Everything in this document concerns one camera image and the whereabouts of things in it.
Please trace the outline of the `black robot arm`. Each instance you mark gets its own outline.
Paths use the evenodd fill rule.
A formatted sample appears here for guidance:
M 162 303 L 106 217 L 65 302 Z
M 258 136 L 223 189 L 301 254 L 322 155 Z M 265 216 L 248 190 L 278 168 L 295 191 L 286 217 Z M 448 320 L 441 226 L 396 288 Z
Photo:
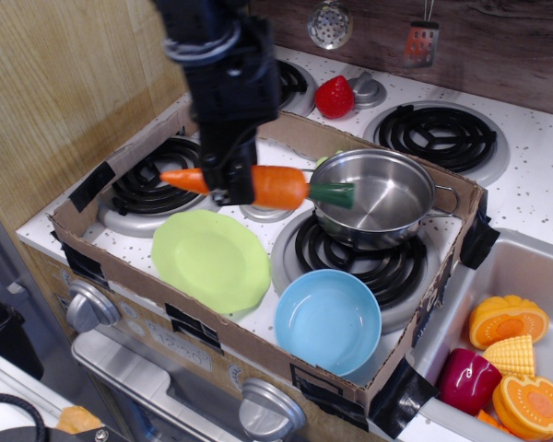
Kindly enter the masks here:
M 200 166 L 216 204 L 251 204 L 256 133 L 275 120 L 279 68 L 268 20 L 245 1 L 158 1 L 166 55 L 179 64 L 199 127 Z

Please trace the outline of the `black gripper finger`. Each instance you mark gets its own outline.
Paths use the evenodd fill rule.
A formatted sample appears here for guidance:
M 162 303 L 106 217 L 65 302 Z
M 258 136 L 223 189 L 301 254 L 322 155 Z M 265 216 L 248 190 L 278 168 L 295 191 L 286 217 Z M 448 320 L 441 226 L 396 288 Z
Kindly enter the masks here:
M 229 167 L 229 203 L 247 205 L 254 201 L 252 167 L 243 163 L 233 163 Z
M 229 185 L 222 169 L 202 167 L 204 180 L 213 199 L 228 199 Z

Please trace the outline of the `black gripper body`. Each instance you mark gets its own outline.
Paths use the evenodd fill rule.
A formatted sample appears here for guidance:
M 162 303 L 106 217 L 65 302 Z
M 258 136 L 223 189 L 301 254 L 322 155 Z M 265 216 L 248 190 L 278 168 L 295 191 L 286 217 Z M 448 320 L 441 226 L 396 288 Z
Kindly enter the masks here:
M 233 163 L 252 166 L 256 123 L 251 119 L 201 121 L 199 129 L 201 168 L 222 169 L 229 184 L 229 167 Z

